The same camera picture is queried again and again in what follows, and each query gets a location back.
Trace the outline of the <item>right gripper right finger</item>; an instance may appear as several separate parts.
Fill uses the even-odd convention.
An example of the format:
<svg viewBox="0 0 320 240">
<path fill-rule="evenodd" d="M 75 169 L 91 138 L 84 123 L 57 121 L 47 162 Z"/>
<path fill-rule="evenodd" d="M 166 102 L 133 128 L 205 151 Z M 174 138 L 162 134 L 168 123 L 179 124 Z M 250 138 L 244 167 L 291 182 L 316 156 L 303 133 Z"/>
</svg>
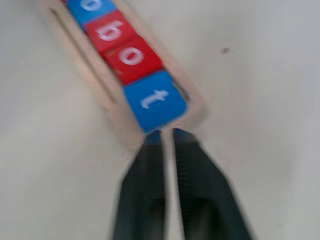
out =
<svg viewBox="0 0 320 240">
<path fill-rule="evenodd" d="M 196 137 L 173 130 L 185 240 L 253 240 L 224 174 Z"/>
</svg>

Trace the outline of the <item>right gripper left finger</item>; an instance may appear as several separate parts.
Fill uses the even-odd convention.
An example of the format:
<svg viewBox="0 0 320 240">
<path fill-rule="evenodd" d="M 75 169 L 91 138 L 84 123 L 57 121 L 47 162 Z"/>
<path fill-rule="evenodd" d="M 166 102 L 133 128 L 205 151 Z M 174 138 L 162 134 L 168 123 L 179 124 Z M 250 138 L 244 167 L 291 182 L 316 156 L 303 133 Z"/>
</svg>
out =
<svg viewBox="0 0 320 240">
<path fill-rule="evenodd" d="M 147 135 L 122 180 L 111 240 L 165 240 L 161 132 Z"/>
</svg>

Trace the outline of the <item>blue letter tile t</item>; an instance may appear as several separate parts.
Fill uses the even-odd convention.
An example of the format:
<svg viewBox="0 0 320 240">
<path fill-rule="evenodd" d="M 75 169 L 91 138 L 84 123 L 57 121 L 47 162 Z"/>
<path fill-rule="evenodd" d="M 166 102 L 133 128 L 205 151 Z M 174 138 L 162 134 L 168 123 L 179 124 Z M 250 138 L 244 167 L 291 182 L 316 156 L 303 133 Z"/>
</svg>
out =
<svg viewBox="0 0 320 240">
<path fill-rule="evenodd" d="M 124 95 L 145 133 L 165 126 L 187 110 L 186 100 L 164 70 L 125 86 Z"/>
</svg>

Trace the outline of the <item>red letter tile o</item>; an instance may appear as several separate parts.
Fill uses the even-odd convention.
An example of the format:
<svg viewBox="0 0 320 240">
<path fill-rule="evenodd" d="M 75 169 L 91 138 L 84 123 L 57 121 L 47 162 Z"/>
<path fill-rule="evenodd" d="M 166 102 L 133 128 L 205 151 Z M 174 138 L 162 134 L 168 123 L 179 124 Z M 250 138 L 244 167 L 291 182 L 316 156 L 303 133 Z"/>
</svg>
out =
<svg viewBox="0 0 320 240">
<path fill-rule="evenodd" d="M 102 56 L 125 86 L 163 69 L 161 58 L 142 37 L 106 51 Z"/>
</svg>

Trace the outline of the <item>red letter tile b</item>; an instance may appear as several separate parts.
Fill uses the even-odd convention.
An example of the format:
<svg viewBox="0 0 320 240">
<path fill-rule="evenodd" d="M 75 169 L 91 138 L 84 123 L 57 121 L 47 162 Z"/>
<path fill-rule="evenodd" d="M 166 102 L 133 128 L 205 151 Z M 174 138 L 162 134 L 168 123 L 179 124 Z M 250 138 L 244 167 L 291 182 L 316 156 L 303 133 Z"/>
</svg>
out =
<svg viewBox="0 0 320 240">
<path fill-rule="evenodd" d="M 120 10 L 86 23 L 84 30 L 102 58 L 106 53 L 141 37 Z"/>
</svg>

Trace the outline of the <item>wooden letter tray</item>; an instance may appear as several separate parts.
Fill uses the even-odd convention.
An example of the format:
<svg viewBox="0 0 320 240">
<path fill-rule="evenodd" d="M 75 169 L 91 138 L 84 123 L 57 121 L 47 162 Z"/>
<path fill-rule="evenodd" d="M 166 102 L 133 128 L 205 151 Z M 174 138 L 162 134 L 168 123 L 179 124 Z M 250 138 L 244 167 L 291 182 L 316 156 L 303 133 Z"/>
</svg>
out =
<svg viewBox="0 0 320 240">
<path fill-rule="evenodd" d="M 106 110 L 115 133 L 127 142 L 143 137 L 144 133 L 139 128 L 133 113 L 129 109 L 116 76 L 94 49 L 89 38 L 72 17 L 67 6 L 62 0 L 34 1 L 60 37 L 65 49 L 71 54 L 73 62 L 78 67 L 81 75 L 94 89 L 101 105 Z M 159 54 L 163 60 L 164 67 L 173 76 L 177 86 L 187 98 L 187 111 L 177 120 L 169 123 L 168 127 L 190 128 L 199 124 L 207 113 L 207 106 L 201 92 L 169 51 L 159 43 L 152 31 L 124 0 L 115 0 L 114 2 L 123 11 L 133 27 L 137 29 L 137 32 Z"/>
</svg>

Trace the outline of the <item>blue letter tile o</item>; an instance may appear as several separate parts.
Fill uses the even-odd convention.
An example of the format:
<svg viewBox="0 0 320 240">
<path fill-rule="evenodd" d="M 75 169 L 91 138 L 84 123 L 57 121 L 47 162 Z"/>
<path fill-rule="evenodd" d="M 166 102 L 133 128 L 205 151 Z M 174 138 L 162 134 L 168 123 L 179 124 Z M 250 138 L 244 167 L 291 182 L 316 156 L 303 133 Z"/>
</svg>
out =
<svg viewBox="0 0 320 240">
<path fill-rule="evenodd" d="M 111 0 L 68 0 L 66 4 L 83 30 L 85 24 L 117 10 Z"/>
</svg>

